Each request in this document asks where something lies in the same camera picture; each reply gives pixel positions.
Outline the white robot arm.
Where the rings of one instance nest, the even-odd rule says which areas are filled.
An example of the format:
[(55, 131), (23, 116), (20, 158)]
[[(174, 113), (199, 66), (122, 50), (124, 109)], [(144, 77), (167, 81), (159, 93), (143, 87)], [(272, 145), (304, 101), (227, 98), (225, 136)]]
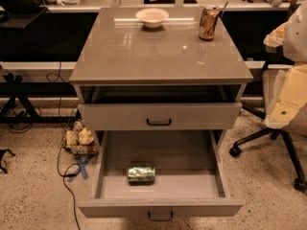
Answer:
[(264, 44), (281, 46), (284, 57), (295, 63), (287, 72), (278, 72), (277, 76), (284, 81), (276, 85), (277, 92), (265, 119), (268, 127), (282, 128), (307, 104), (307, 0), (265, 37)]

